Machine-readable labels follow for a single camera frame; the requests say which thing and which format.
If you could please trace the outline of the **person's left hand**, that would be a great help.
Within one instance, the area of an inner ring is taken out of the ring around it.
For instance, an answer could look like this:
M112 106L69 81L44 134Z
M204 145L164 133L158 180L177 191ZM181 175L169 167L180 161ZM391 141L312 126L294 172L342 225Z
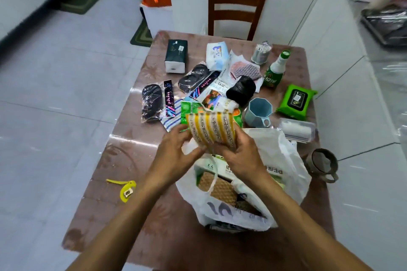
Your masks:
M185 154L182 146L192 139L192 133L186 124L175 126L163 136L155 158L149 168L154 180L170 186L178 181L190 167L206 152L205 147L196 147Z

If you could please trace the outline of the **pack of yellow scouring sponges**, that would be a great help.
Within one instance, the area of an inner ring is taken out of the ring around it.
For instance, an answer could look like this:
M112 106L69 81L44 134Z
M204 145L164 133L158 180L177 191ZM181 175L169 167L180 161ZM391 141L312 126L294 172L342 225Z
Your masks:
M235 117L231 112L200 112L185 114L193 139L208 153L214 154L217 144L224 145L230 150L237 149L234 124Z

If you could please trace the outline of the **person's left forearm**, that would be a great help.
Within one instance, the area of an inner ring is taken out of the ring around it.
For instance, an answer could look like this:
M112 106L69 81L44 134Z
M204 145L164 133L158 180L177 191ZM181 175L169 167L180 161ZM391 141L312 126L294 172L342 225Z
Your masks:
M149 171L124 208L96 235L66 271L122 271L152 208L181 176Z

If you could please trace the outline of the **blue striped cloth packet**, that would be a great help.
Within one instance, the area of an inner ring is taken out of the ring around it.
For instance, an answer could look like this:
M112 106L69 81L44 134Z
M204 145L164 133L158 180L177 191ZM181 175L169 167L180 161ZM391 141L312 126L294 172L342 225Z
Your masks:
M161 124L163 125L164 129L167 132L170 132L170 130L181 123L181 104L183 102L192 102L193 100L191 99L178 99L175 101L175 115L171 117L163 117L160 119Z

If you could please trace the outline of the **green snack packet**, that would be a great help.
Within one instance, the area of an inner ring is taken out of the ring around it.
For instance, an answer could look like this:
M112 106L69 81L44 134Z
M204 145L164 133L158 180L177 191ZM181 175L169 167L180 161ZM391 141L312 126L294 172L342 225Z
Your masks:
M189 101L181 101L180 106L180 123L187 124L186 115L187 114L199 114L199 113L212 113L217 111L212 111L210 109L206 109L201 103L199 102L189 102ZM232 105L231 109L223 110L222 112L231 113L233 116L234 121L242 128L243 127L243 111L241 107L236 105Z

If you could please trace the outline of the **white plastic shopping bag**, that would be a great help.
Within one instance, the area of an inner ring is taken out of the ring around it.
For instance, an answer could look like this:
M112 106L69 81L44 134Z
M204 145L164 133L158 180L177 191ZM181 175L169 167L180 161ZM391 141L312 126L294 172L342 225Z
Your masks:
M236 152L220 146L218 151L225 157L236 178L232 190L246 197L262 216L239 210L231 203L215 198L219 178L219 164L210 155L209 163L215 176L209 188L201 190L196 184L197 173L190 168L176 182L182 198L188 202L203 226L236 226L239 230L267 231L272 227L285 230L304 230L312 222L302 209L301 203L308 193L311 177L297 148L275 129L237 129L240 146Z

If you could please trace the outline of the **black patterned slim packet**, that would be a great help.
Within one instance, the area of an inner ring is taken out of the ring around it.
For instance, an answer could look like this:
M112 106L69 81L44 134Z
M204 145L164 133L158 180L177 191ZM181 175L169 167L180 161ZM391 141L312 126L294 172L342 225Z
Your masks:
M173 94L172 80L164 81L164 97L165 97L165 117L173 118L176 116L176 108Z
M189 97L196 100L198 97L203 93L203 91L214 81L216 80L219 75L221 74L220 71L212 71L207 78L205 78L201 83L198 84L196 89L191 91Z

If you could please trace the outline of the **light blue plastic mug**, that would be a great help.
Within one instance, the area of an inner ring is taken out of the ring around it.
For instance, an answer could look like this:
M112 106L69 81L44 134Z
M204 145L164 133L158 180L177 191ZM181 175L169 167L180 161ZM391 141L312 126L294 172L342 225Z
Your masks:
M271 128L272 104L264 98L252 99L246 108L244 121L252 128Z

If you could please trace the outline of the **colourful printed packet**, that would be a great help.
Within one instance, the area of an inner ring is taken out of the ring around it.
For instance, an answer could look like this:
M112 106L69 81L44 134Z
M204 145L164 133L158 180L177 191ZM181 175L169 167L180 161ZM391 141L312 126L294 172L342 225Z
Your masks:
M214 89L205 89L196 99L206 110L213 112L229 112L239 108L239 104L228 99L226 95Z

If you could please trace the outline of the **black packaged eye mask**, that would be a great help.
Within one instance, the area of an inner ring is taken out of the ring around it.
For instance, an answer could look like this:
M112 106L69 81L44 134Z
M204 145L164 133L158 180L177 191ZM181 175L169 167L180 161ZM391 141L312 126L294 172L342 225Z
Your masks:
M142 122L160 120L164 112L164 91L156 83L148 84L142 89Z
M210 75L210 71L205 62L197 64L187 75L178 81L179 89L189 94Z

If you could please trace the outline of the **yellow plastic tag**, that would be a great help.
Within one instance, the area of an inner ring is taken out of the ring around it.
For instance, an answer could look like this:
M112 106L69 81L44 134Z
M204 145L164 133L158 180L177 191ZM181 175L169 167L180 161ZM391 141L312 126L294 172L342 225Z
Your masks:
M134 180L118 181L118 180L106 179L105 181L112 183L112 184L122 185L119 196L123 203L128 202L130 196L132 195L132 193L134 192L134 190L136 188L136 182Z

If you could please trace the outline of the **packaged pink mesh cloth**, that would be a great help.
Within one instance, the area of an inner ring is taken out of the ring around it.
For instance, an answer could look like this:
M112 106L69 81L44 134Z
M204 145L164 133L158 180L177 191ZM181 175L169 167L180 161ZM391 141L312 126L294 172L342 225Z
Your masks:
M230 51L230 62L229 68L226 70L226 78L230 83L235 83L242 76L251 78L256 86L255 93L260 92L264 80L260 66L247 61L243 55L236 55L233 51Z

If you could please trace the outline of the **dark green tissue box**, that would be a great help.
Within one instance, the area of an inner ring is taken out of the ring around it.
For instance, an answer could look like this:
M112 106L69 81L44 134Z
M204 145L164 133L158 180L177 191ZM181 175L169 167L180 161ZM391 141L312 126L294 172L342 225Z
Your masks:
M164 60L165 72L173 74L185 74L187 56L187 40L169 39Z

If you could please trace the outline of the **green spray bottle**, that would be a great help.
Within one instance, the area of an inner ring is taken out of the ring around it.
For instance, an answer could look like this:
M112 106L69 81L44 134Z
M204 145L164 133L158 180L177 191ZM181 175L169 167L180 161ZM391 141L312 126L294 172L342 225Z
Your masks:
M263 77L263 86L275 89L281 82L286 70L286 63L290 57L290 50L283 50L277 60L266 70Z

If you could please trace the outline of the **metal tray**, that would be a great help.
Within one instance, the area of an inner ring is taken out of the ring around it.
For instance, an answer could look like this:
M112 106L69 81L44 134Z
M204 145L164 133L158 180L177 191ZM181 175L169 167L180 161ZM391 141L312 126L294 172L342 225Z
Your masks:
M407 8L361 11L362 24L384 47L407 47Z

